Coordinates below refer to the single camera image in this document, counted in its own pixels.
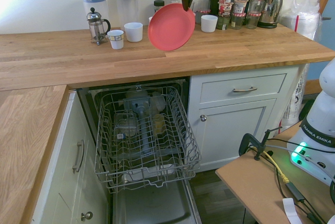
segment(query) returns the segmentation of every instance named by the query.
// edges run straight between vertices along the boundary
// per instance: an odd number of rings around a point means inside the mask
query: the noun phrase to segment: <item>small table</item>
[[[298,128],[299,124],[296,124],[276,138],[289,140]],[[270,140],[267,144],[286,147],[286,143],[275,140]],[[330,198],[329,186],[293,165],[287,151],[277,148],[267,150],[273,151],[274,161],[326,222],[335,215],[335,205]],[[264,159],[256,161],[254,156],[255,152],[249,151],[218,169],[216,174],[259,224],[289,224],[284,211],[283,197],[277,185],[275,168]],[[280,180],[284,194],[292,197],[281,178]],[[296,210],[303,223],[312,223],[300,209],[296,207]]]

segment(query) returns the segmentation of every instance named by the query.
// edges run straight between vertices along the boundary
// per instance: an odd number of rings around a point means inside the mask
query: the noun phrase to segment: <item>green light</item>
[[[300,145],[298,145],[294,151],[300,153],[304,149],[305,146],[307,146],[307,144],[305,142],[301,142]],[[298,154],[294,152],[291,154],[292,159],[296,158],[297,156]]]

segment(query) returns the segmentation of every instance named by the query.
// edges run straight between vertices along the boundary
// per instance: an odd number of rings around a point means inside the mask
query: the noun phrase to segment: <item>dishwasher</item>
[[[112,196],[112,223],[201,224],[188,183],[201,154],[184,109],[187,80],[79,95],[95,137],[95,173]]]

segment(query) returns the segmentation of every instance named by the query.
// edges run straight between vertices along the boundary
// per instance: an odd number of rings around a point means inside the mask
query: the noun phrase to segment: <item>floor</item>
[[[244,207],[215,174],[200,172],[189,181],[203,224],[242,224]],[[254,224],[246,211],[244,224]]]

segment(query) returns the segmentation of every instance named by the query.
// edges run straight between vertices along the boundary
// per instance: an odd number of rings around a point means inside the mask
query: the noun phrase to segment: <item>dishwasher rack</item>
[[[98,105],[95,173],[111,193],[147,185],[162,187],[168,182],[192,178],[201,160],[177,89],[172,86],[137,86],[136,90],[146,90],[149,95],[145,118],[136,118],[141,129],[136,132],[120,135],[113,122],[115,114],[138,116],[126,106],[125,91],[116,90],[103,95]],[[164,123],[158,133],[154,128],[154,115],[150,113],[155,98],[152,93],[157,91],[166,101],[166,107],[160,113]],[[143,136],[148,140],[146,146],[149,144],[149,153],[143,151]]]

